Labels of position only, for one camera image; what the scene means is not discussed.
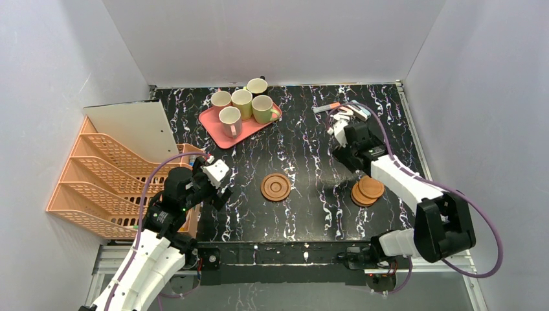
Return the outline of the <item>orange white marker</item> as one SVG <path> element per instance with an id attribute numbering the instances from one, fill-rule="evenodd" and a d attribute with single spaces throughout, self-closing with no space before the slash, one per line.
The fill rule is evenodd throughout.
<path id="1" fill-rule="evenodd" d="M 340 105 L 341 104 L 339 102 L 334 102 L 332 104 L 326 104 L 326 105 L 323 105 L 323 106 L 312 107 L 312 110 L 313 110 L 314 113 L 321 113 L 321 112 L 331 111 L 333 109 L 336 109 Z"/>

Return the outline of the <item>orange black round coaster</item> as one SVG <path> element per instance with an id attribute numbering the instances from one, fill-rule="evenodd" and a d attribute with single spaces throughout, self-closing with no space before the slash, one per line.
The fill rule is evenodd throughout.
<path id="1" fill-rule="evenodd" d="M 369 198 L 361 193 L 359 190 L 359 184 L 356 183 L 352 187 L 351 191 L 351 199 L 357 206 L 364 208 L 364 207 L 370 207 L 372 206 L 376 201 L 377 198 Z"/>

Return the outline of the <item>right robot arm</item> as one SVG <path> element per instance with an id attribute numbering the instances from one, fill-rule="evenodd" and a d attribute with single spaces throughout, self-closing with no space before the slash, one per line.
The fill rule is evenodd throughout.
<path id="1" fill-rule="evenodd" d="M 328 128 L 338 142 L 333 157 L 352 172 L 360 170 L 389 188 L 414 213 L 412 229 L 388 231 L 370 240 L 366 257 L 381 262 L 397 256 L 437 262 L 476 245 L 469 206 L 455 194 L 423 182 L 366 123 L 341 120 Z"/>

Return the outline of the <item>orange file rack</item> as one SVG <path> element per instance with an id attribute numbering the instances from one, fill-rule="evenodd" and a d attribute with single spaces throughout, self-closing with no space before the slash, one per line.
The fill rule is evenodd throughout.
<path id="1" fill-rule="evenodd" d="M 176 159 L 156 173 L 146 195 L 142 189 L 157 164 L 150 163 L 85 119 L 46 211 L 104 239 L 132 240 L 139 205 L 160 191 Z"/>

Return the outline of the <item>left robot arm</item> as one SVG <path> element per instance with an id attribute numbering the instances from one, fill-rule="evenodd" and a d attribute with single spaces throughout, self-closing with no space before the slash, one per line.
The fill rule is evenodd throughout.
<path id="1" fill-rule="evenodd" d="M 198 159 L 191 169 L 171 169 L 163 190 L 150 198 L 120 268 L 91 305 L 80 310 L 147 310 L 197 247 L 195 238 L 180 232 L 188 211 L 200 203 L 221 209 L 232 194 L 219 191 L 228 174 L 222 160 L 209 165 Z"/>

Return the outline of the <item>green mug far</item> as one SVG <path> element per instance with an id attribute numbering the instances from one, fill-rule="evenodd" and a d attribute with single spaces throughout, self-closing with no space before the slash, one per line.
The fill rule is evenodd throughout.
<path id="1" fill-rule="evenodd" d="M 259 95 L 252 100 L 252 112 L 259 124 L 274 122 L 281 116 L 281 113 L 275 109 L 272 98 L 267 95 Z"/>

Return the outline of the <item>brown grooved wooden coaster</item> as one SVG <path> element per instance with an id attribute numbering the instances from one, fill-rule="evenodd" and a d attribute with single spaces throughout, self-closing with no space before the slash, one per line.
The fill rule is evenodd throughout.
<path id="1" fill-rule="evenodd" d="M 291 182 L 284 174 L 272 173 L 263 178 L 260 190 L 266 200 L 280 202 L 289 196 Z"/>

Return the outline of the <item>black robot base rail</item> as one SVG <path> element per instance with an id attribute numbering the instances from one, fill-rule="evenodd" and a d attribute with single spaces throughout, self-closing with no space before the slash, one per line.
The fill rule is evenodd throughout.
<path id="1" fill-rule="evenodd" d="M 168 278 L 165 296 L 178 296 L 197 285 L 240 283 L 344 283 L 393 290 L 408 273 L 456 272 L 446 264 L 395 257 L 376 264 L 368 243 L 350 242 L 200 242 L 189 266 Z"/>

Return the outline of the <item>yellow-green mug centre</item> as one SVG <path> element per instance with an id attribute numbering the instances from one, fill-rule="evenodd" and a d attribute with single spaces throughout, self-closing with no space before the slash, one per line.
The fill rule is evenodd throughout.
<path id="1" fill-rule="evenodd" d="M 231 95 L 232 105 L 239 109 L 241 119 L 249 120 L 252 117 L 252 100 L 253 95 L 247 89 L 235 90 Z"/>

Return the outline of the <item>orange desk organiser box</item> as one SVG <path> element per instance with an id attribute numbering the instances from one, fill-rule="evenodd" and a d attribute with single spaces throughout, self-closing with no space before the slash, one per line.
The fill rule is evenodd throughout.
<path id="1" fill-rule="evenodd" d="M 197 236 L 197 227 L 199 222 L 200 201 L 197 198 L 197 189 L 193 181 L 193 164 L 191 157 L 200 157 L 204 151 L 190 143 L 178 145 L 180 153 L 186 154 L 176 159 L 179 165 L 170 170 L 168 174 L 170 195 L 177 202 L 177 207 L 184 209 L 185 222 L 179 229 L 179 232 L 186 233 L 191 237 Z"/>

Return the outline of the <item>white board sheet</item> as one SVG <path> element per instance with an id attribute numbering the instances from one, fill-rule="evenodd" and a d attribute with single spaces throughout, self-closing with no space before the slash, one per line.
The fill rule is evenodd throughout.
<path id="1" fill-rule="evenodd" d="M 179 153 L 160 100 L 88 106 L 84 113 L 97 132 L 109 135 L 149 162 L 161 163 Z"/>

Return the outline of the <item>pink mug large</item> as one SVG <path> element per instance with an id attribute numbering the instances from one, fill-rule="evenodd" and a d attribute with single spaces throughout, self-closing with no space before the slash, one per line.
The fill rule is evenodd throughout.
<path id="1" fill-rule="evenodd" d="M 219 112 L 219 121 L 225 136 L 236 139 L 242 132 L 241 112 L 238 108 L 227 106 Z"/>

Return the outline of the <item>pink mug near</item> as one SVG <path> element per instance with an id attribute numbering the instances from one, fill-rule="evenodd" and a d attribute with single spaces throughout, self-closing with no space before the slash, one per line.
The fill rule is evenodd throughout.
<path id="1" fill-rule="evenodd" d="M 213 108 L 223 109 L 232 105 L 232 95 L 228 91 L 219 90 L 211 96 L 210 102 Z"/>

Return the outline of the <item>plain brown coaster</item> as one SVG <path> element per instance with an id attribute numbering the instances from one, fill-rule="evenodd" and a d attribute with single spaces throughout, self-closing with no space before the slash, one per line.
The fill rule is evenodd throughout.
<path id="1" fill-rule="evenodd" d="M 385 186 L 374 178 L 363 176 L 359 180 L 359 191 L 367 198 L 378 199 L 385 192 Z"/>

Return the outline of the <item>pink serving tray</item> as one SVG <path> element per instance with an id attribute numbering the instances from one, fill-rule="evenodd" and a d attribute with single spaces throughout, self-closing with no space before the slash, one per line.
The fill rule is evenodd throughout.
<path id="1" fill-rule="evenodd" d="M 199 115 L 199 121 L 218 147 L 228 149 L 277 121 L 282 115 L 282 110 L 276 104 L 273 104 L 271 111 L 274 120 L 265 124 L 258 123 L 254 117 L 246 121 L 239 118 L 236 122 L 227 124 L 221 121 L 216 108 L 203 111 Z"/>

